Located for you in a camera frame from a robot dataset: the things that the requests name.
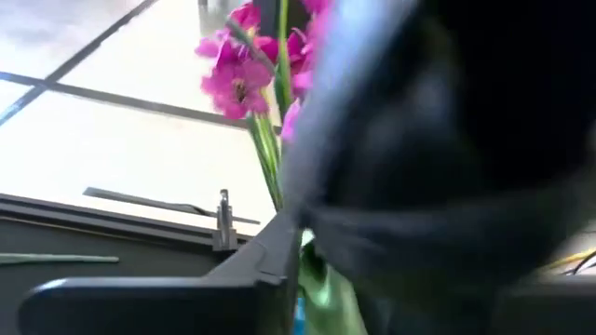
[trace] flower petal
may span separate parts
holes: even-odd
[[[307,24],[306,35],[308,36],[308,41],[314,43],[315,46],[327,31],[327,22],[330,15],[331,11],[325,8]]]
[[[215,108],[222,111],[223,116],[229,119],[241,119],[246,116],[249,111],[246,106],[238,103],[233,99],[234,97],[226,95],[217,95],[214,97]]]
[[[297,75],[305,70],[305,61],[304,57],[296,57],[293,60],[290,60],[290,74]]]
[[[304,71],[291,79],[292,84],[300,89],[310,89],[313,86],[313,72]]]
[[[261,11],[252,2],[246,3],[232,11],[230,18],[244,30],[254,29],[261,24]]]
[[[306,34],[298,28],[291,28],[293,34],[298,34],[303,43],[306,43]]]
[[[254,45],[260,48],[267,58],[270,59],[274,64],[278,62],[279,46],[278,41],[275,38],[257,36],[254,38]]]
[[[310,53],[312,53],[315,50],[315,43],[314,42],[308,42],[305,44],[305,46],[300,50],[300,53],[302,55],[308,55]]]
[[[310,14],[318,14],[329,7],[331,0],[302,0],[306,11]]]
[[[207,94],[215,94],[219,91],[218,83],[213,77],[203,77],[201,89]]]
[[[220,46],[218,43],[210,40],[207,37],[201,38],[198,47],[195,49],[195,53],[198,56],[215,58],[220,52]]]
[[[227,28],[218,29],[215,31],[214,36],[218,41],[223,41],[225,39],[230,38],[230,30]]]
[[[243,104],[247,107],[247,109],[256,114],[266,114],[269,112],[267,100],[264,99],[263,95],[258,90],[249,92],[244,99]]]
[[[294,121],[300,112],[300,100],[296,99],[288,108],[286,116],[283,118],[283,126],[281,128],[281,138],[285,141],[291,141],[294,135]]]
[[[300,35],[296,31],[292,32],[290,37],[288,37],[288,55],[290,56],[290,59],[292,57],[299,56],[301,54],[302,48],[305,46],[305,36]]]
[[[248,90],[254,90],[269,85],[273,75],[257,60],[245,60],[242,63],[242,76]]]
[[[220,68],[231,63],[238,63],[239,48],[232,45],[231,40],[223,41],[220,47],[220,53],[217,56],[217,63],[215,68]]]
[[[238,49],[238,60],[245,61],[251,57],[251,51],[245,45],[242,45]]]

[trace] black object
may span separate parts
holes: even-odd
[[[524,282],[497,300],[490,335],[590,335],[596,279],[557,275]]]
[[[0,334],[19,335],[17,311],[38,285],[71,276],[200,277],[228,254],[212,251],[211,231],[90,208],[0,194],[0,252],[117,256],[105,264],[0,267]]]
[[[36,288],[22,335],[291,333],[299,234],[277,215],[201,278],[66,278]]]
[[[486,333],[588,222],[596,4],[486,5],[332,9],[282,189],[370,335]]]

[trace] flower stem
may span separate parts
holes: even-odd
[[[95,262],[112,263],[119,259],[113,256],[83,256],[83,255],[51,255],[51,254],[19,254],[0,253],[0,265],[22,264],[33,262]]]
[[[271,122],[268,115],[255,114],[250,114],[247,122],[269,195],[276,211],[279,211],[282,206],[278,184],[279,149]]]
[[[278,40],[279,40],[279,53],[278,53],[278,66],[281,84],[281,96],[283,97],[283,103],[280,106],[290,106],[292,103],[291,96],[291,79],[290,79],[290,57],[288,56],[288,0],[279,0],[279,27],[278,27]],[[281,119],[285,116],[287,111],[282,111],[283,108],[279,109]]]

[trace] pink flower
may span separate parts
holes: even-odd
[[[288,57],[290,58],[291,74],[300,73],[308,64],[308,50],[305,50],[306,35],[299,29],[293,29],[293,32],[288,37]]]
[[[274,64],[278,62],[279,44],[275,38],[267,36],[256,36],[253,40],[254,46],[267,56]]]
[[[267,36],[255,36],[252,43],[254,46],[267,56],[274,64],[278,60],[278,41],[275,38]],[[195,48],[198,56],[206,58],[251,58],[249,49],[235,42],[229,33],[219,31],[214,38],[204,37],[201,39],[198,47]]]
[[[318,46],[327,32],[327,21],[329,20],[330,14],[331,9],[329,7],[324,8],[317,15],[313,16],[310,22],[308,22],[306,27],[306,34],[308,37],[307,48],[314,49]]]
[[[213,37],[203,37],[195,48],[195,53],[201,57],[216,58],[220,53],[222,44],[230,39],[226,30],[218,30]]]
[[[291,85],[298,95],[304,95],[313,86],[313,71],[308,70],[295,74],[291,78]]]
[[[261,88],[271,81],[271,74],[257,60],[222,61],[211,77],[204,77],[201,88],[213,97],[215,108],[225,117],[241,119],[247,112],[267,113],[269,106]]]
[[[284,141],[291,141],[294,135],[294,121],[300,112],[300,100],[296,99],[288,108],[286,116],[283,118],[283,127],[281,128],[281,138]]]
[[[294,96],[303,96],[312,87],[312,48],[307,48],[307,38],[298,29],[288,37],[291,89]]]
[[[230,18],[236,20],[245,31],[257,31],[261,24],[261,11],[252,2],[249,2],[234,9]]]
[[[302,0],[306,11],[310,14],[319,14],[331,4],[331,0]]]

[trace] green fabric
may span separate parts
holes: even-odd
[[[315,254],[303,233],[298,284],[305,298],[305,335],[367,335],[352,285]]]

